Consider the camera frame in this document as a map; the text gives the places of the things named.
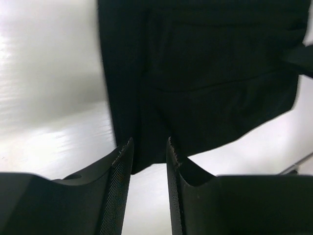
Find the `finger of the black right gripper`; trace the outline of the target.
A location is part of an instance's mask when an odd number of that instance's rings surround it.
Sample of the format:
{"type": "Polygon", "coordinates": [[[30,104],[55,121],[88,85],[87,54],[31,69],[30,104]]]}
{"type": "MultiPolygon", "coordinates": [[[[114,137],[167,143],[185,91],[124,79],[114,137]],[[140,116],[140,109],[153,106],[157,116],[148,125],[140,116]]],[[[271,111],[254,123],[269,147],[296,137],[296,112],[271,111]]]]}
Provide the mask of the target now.
{"type": "Polygon", "coordinates": [[[281,56],[283,64],[299,75],[313,77],[313,45],[302,45],[284,52],[281,56]]]}

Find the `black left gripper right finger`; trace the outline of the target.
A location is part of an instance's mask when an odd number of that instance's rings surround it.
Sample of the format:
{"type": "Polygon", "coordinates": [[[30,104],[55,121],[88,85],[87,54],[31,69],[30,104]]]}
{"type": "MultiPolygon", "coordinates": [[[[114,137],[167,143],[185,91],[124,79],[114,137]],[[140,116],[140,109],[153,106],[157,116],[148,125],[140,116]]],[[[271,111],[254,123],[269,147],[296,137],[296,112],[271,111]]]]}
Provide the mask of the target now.
{"type": "Polygon", "coordinates": [[[215,176],[168,140],[167,177],[174,235],[310,235],[310,175],[215,176]]]}

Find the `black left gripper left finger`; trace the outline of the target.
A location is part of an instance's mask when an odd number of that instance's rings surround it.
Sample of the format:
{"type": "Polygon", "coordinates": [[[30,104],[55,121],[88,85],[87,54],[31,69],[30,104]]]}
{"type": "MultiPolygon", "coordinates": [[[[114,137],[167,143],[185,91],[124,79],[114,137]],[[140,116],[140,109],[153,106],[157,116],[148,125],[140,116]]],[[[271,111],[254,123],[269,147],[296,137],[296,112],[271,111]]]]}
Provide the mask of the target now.
{"type": "Polygon", "coordinates": [[[1,173],[1,234],[121,234],[133,154],[133,140],[128,140],[63,179],[1,173]]]}

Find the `black skirt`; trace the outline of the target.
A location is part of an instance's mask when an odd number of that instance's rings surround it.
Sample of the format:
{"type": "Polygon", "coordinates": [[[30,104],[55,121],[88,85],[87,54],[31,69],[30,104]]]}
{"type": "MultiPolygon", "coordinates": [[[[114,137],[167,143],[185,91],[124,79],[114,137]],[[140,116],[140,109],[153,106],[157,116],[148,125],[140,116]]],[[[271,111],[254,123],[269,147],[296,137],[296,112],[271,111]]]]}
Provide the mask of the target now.
{"type": "Polygon", "coordinates": [[[132,174],[194,155],[292,109],[309,0],[100,0],[99,36],[117,144],[132,174]]]}

